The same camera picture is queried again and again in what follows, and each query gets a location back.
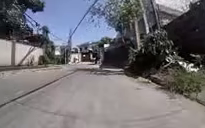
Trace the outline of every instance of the building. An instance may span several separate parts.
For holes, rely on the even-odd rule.
[[[139,20],[140,34],[147,34],[159,24],[167,25],[190,9],[198,0],[142,0],[145,15]]]

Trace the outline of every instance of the fence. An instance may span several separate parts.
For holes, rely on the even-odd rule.
[[[184,53],[205,54],[205,0],[165,26],[169,38]]]

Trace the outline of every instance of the concrete wall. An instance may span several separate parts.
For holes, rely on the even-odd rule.
[[[0,66],[27,65],[31,59],[36,65],[41,55],[41,48],[0,39]]]

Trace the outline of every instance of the tree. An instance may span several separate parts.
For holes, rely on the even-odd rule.
[[[40,0],[0,0],[0,30],[5,35],[31,32],[24,13],[43,11],[44,2]]]
[[[142,17],[141,0],[105,0],[98,2],[91,11],[91,18],[105,19],[107,24],[115,28],[121,35],[125,29],[131,28],[134,21],[137,43],[140,42],[138,19]]]

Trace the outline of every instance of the bush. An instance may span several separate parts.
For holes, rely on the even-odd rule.
[[[139,50],[130,49],[130,71],[141,75],[150,69],[159,69],[168,57],[175,55],[173,46],[165,30],[148,34]]]
[[[175,69],[173,80],[168,89],[183,95],[198,94],[205,87],[205,71],[187,72],[185,69]]]

